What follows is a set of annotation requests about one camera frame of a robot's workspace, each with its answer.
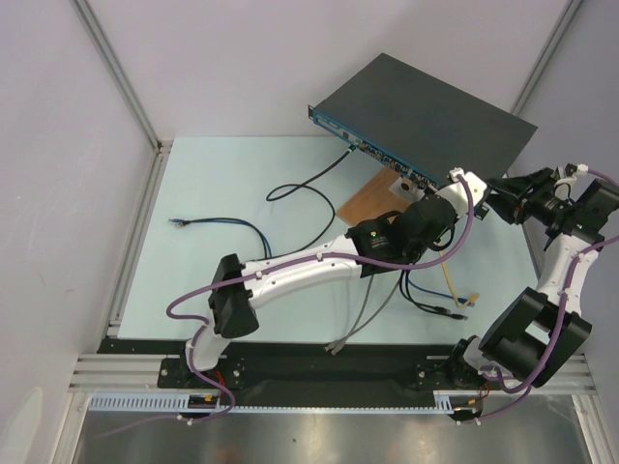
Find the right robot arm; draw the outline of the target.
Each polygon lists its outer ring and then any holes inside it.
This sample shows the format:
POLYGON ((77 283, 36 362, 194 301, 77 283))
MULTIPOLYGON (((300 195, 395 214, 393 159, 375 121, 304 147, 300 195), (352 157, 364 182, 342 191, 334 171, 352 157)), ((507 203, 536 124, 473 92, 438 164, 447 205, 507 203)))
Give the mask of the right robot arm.
POLYGON ((496 382, 516 393, 543 386, 589 337, 580 294, 611 241, 601 230, 618 209, 618 186, 585 164, 486 181, 483 206, 509 224, 545 227, 544 268, 482 337, 456 345, 442 368, 456 388, 496 382))

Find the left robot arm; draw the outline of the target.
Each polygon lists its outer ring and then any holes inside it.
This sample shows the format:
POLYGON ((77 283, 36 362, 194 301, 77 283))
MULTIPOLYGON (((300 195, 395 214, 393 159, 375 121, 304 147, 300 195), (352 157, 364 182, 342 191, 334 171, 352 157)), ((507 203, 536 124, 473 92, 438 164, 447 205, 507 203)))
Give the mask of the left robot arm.
POLYGON ((333 280, 374 276, 419 262, 452 236, 467 201, 431 194, 404 212, 367 219, 322 246, 275 260, 243 263, 223 257, 214 274, 208 304, 212 321, 187 342, 179 375, 193 387, 207 384, 231 340, 257 331, 256 311, 291 293, 333 280))

